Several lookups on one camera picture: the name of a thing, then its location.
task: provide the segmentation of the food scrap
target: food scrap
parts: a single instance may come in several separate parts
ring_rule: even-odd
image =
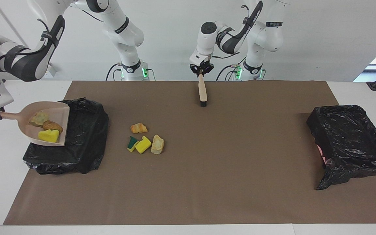
[[[46,121],[43,123],[43,130],[58,130],[59,131],[59,134],[62,133],[63,131],[63,128],[57,124],[56,122],[52,122],[52,121]]]
[[[129,144],[127,145],[127,150],[130,151],[130,153],[132,153],[134,151],[134,149],[136,148],[136,145],[139,143],[139,141],[134,138],[133,136],[130,137],[130,142]]]
[[[153,137],[152,149],[150,150],[151,153],[160,154],[163,151],[163,145],[165,141],[158,135]]]
[[[148,129],[146,128],[145,125],[143,125],[143,123],[138,123],[138,124],[135,124],[135,125],[132,125],[130,127],[130,129],[132,130],[132,132],[134,134],[137,134],[137,133],[144,133],[144,132],[147,132]]]
[[[46,130],[46,131],[39,131],[39,139],[56,143],[57,139],[59,138],[59,130]]]
[[[140,154],[146,151],[146,149],[148,149],[151,145],[152,145],[152,142],[146,136],[143,136],[142,141],[139,141],[137,144],[135,144],[136,150]]]
[[[43,123],[49,120],[49,115],[44,112],[36,113],[29,121],[33,126],[43,127]]]

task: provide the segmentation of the brush handle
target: brush handle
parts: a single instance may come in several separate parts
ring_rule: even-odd
[[[200,101],[205,102],[207,101],[206,84],[204,83],[204,78],[202,74],[200,74],[198,77],[200,79],[200,81],[198,82],[198,91],[200,92]]]

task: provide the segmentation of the brown mat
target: brown mat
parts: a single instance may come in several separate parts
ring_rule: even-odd
[[[66,99],[110,116],[100,169],[30,170],[4,224],[376,223],[376,177],[315,190],[322,159],[306,119],[337,104],[326,82],[206,86],[201,108],[196,82],[73,82]],[[165,139],[161,155],[127,151],[137,122]]]

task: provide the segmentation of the white wall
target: white wall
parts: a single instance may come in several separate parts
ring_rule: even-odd
[[[239,28],[246,15],[235,0],[119,0],[135,25],[145,33],[139,55],[158,80],[196,80],[188,58],[196,46],[199,27],[222,20]],[[0,0],[0,6],[29,46],[43,30],[25,0]],[[56,79],[103,80],[119,61],[114,46],[101,32],[101,23],[77,9],[65,12],[66,30],[52,63]],[[0,34],[12,37],[0,19]],[[376,1],[294,0],[284,23],[285,44],[268,54],[265,79],[353,81],[376,57]],[[220,69],[239,62],[246,52],[225,61],[213,60],[214,80]],[[215,55],[223,55],[216,49]]]

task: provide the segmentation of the pink object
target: pink object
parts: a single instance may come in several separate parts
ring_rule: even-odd
[[[321,150],[320,146],[317,146],[319,148],[319,151],[320,151],[320,155],[321,157],[323,158],[323,162],[324,164],[326,164],[326,158],[323,156],[323,151]]]

